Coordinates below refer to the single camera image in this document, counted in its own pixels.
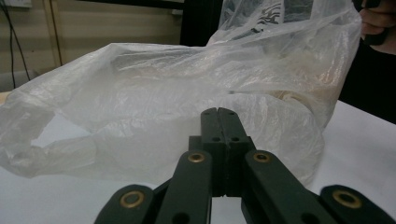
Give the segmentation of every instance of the translucent plastic bag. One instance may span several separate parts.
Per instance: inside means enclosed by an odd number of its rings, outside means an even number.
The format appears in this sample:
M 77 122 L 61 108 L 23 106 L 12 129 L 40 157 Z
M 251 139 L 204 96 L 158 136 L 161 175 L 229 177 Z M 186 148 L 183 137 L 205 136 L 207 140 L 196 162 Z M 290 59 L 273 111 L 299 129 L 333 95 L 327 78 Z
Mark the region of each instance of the translucent plastic bag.
M 276 4 L 278 24 L 265 23 Z M 16 89 L 0 107 L 0 164 L 158 184 L 199 135 L 200 113 L 226 107 L 308 183 L 358 46 L 358 13 L 343 0 L 230 0 L 221 17 L 204 48 L 111 44 Z

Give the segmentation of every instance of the finger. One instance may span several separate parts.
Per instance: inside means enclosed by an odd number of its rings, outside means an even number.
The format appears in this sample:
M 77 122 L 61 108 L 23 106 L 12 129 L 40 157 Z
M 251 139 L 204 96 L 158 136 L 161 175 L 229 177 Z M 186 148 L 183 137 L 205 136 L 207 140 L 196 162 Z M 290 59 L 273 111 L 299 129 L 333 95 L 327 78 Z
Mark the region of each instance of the finger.
M 371 9 L 363 9 L 361 12 L 361 20 L 378 27 L 392 27 L 396 25 L 396 14 L 376 13 Z
M 363 23 L 361 25 L 361 33 L 363 35 L 379 35 L 384 31 L 383 27 L 373 26 L 369 23 Z
M 363 0 L 362 7 L 370 8 L 374 12 L 380 13 L 396 13 L 396 1 L 395 0 Z

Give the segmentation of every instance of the clear plastic bag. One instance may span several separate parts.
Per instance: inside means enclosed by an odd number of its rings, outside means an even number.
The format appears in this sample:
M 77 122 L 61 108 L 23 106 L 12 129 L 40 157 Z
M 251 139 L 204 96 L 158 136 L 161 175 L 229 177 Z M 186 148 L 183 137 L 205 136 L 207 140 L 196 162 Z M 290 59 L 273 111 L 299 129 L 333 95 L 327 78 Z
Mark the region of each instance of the clear plastic bag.
M 226 0 L 206 47 L 111 44 L 34 79 L 0 107 L 0 164 L 159 184 L 200 134 L 200 113 L 226 107 L 308 183 L 361 21 L 349 1 L 297 2 Z M 263 22 L 279 4 L 277 24 Z

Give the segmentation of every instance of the wall outlet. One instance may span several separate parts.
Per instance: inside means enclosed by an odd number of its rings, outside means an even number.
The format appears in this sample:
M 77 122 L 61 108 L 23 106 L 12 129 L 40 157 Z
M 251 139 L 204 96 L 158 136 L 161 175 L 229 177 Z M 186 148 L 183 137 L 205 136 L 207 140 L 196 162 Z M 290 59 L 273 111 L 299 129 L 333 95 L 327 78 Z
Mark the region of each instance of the wall outlet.
M 9 7 L 32 7 L 32 0 L 5 0 Z

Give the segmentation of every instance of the human hand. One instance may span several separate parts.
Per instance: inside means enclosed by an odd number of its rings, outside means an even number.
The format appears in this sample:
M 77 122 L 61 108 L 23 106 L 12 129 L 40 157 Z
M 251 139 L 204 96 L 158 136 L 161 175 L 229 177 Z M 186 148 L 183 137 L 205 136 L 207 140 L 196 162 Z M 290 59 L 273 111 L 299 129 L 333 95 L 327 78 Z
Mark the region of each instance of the human hand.
M 379 35 L 388 28 L 384 43 L 371 48 L 388 54 L 396 55 L 396 0 L 381 0 L 378 7 L 370 7 L 367 0 L 363 0 L 361 10 L 361 37 Z

